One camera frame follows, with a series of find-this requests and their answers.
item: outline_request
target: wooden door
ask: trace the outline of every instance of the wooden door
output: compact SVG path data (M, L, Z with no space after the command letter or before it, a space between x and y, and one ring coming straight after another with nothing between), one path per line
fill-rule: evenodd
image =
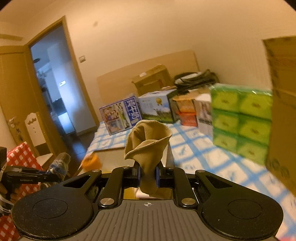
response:
M0 46L0 105L8 123L14 118L15 127L8 126L16 144L27 141L36 154L25 119L39 112L53 154L67 151L42 98L28 46Z

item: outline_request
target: wooden headboard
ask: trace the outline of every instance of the wooden headboard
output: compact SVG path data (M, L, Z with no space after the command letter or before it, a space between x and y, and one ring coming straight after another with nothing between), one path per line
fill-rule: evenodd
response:
M166 66L171 78L183 72L199 71L195 53L192 50L171 53L131 64L97 78L103 102L110 104L127 97L131 93L137 95L137 89L131 79L158 64Z

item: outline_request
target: metal screw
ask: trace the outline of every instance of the metal screw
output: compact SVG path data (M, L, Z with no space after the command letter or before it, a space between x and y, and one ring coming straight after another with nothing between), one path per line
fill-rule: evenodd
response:
M195 200L193 198L187 197L183 198L181 203L183 203L184 205L193 205L195 204Z
M115 201L114 201L113 198L106 197L106 198L101 199L100 202L101 202L103 205L111 205L111 204L113 204Z

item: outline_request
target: green plastic-wrapped package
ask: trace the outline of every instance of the green plastic-wrapped package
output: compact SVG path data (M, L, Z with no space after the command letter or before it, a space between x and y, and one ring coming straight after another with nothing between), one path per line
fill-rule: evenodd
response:
M239 115L239 135L262 144L269 144L271 121L248 116Z
M237 134L239 115L223 110L212 109L213 126L221 130Z
M264 165L268 146L250 139L239 137L237 142L237 154L244 156L258 164Z
M237 135L219 130L218 128L214 128L213 130L214 145L225 148L229 151L232 151L232 152L237 151L237 139L238 139Z
M272 102L270 91L240 90L239 112L271 120Z
M235 85L215 84L211 86L212 108L227 110L231 112L239 111L239 92Z

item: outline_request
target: dark floor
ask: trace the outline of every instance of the dark floor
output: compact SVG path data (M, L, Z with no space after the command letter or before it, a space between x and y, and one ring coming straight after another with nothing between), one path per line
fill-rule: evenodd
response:
M81 161L85 157L87 148L94 139L95 131L91 131L78 136L76 133L71 133L67 138L68 154L71 156L69 164L69 174L71 176L78 170Z

